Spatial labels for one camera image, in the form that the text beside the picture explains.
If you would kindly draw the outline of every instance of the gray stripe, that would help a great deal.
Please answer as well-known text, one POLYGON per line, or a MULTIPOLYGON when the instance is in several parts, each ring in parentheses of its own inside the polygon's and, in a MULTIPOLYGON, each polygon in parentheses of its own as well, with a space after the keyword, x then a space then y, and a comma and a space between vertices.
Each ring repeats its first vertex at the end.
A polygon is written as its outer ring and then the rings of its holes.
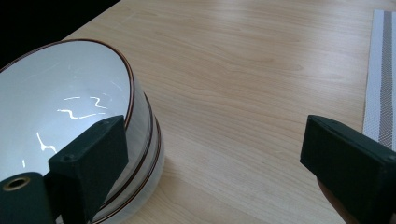
POLYGON ((392 14, 389 11, 384 13, 381 76, 381 116, 378 141, 382 145, 392 148, 392 14))

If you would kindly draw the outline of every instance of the light wood tabletop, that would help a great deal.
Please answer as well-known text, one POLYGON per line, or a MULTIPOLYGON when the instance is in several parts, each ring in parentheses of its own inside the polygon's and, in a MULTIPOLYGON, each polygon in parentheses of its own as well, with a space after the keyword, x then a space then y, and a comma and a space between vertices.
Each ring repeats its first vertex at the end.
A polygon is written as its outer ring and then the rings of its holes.
POLYGON ((306 118, 361 132, 389 0, 121 0, 66 39, 118 49, 160 122, 163 175, 122 223, 343 223, 300 164, 306 118))

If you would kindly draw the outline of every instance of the glossy white surface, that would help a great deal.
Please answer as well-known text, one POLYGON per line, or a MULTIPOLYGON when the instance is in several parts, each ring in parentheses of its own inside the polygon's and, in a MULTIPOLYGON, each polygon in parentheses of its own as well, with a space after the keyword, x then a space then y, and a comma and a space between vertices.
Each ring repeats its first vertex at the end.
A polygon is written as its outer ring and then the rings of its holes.
POLYGON ((0 73, 0 180, 49 171, 48 159, 96 121, 126 116, 128 70, 112 49, 71 41, 0 73))

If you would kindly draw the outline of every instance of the bowl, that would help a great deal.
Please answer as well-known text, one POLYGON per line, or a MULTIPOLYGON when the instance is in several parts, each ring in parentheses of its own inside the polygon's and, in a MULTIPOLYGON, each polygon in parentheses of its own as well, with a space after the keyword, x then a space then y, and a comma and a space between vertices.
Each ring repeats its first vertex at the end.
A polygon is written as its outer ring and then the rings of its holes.
POLYGON ((93 223, 132 216, 155 190, 160 126, 131 66, 108 44, 71 39, 21 56, 0 70, 0 105, 0 180, 47 174, 49 158, 91 125, 123 115, 129 162, 93 223))

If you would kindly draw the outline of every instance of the wooden table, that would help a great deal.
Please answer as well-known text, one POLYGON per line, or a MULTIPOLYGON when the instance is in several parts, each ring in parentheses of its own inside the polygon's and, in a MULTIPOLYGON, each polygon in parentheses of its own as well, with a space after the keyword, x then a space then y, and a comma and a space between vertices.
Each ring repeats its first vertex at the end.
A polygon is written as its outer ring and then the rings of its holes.
POLYGON ((361 131, 374 9, 389 0, 121 0, 71 34, 120 50, 164 137, 123 223, 343 223, 299 162, 306 117, 361 131))

